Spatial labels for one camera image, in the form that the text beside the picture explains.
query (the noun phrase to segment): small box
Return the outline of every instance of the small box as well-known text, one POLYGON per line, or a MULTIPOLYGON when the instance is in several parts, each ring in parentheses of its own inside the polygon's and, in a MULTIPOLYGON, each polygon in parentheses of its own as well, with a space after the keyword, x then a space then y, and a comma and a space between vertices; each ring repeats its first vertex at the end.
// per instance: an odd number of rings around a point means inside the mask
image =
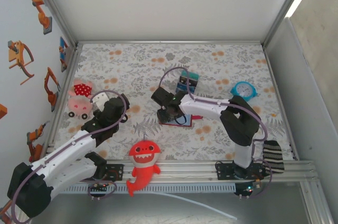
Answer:
MULTIPOLYGON (((187 91, 186 89, 186 71, 182 71, 179 81, 176 87, 176 93, 180 90, 187 91)), ((197 73, 189 72, 189 90, 193 94, 199 80, 199 75, 197 73)))
POLYGON ((7 114, 7 108, 0 104, 0 119, 7 114))

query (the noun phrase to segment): striped sock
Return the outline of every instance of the striped sock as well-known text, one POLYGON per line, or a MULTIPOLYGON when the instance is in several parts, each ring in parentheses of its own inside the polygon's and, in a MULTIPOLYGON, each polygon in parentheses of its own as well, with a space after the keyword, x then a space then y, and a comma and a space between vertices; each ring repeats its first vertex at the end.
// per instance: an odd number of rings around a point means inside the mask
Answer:
MULTIPOLYGON (((283 155, 277 141, 264 141, 263 159, 270 164, 273 173, 284 173, 283 155)), ((269 175, 270 168, 264 162, 263 167, 265 167, 266 174, 269 175)))

